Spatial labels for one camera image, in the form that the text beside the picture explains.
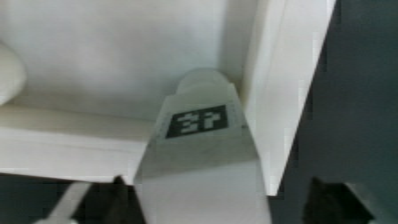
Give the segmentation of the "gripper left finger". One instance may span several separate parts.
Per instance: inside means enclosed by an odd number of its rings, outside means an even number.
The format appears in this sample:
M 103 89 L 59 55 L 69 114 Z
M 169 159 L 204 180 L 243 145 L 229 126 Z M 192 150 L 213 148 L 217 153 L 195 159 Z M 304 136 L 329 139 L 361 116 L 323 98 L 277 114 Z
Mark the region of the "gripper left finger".
M 94 183 L 73 214 L 78 224 L 146 224 L 135 188 L 117 176 Z

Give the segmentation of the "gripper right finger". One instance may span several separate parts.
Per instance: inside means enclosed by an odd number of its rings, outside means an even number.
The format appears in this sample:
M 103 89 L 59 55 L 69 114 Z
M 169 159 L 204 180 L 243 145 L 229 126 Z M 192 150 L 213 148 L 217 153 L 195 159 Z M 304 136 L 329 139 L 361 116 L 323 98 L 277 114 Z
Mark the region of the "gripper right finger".
M 304 204 L 304 224 L 369 224 L 375 216 L 366 209 L 348 186 L 311 179 Z

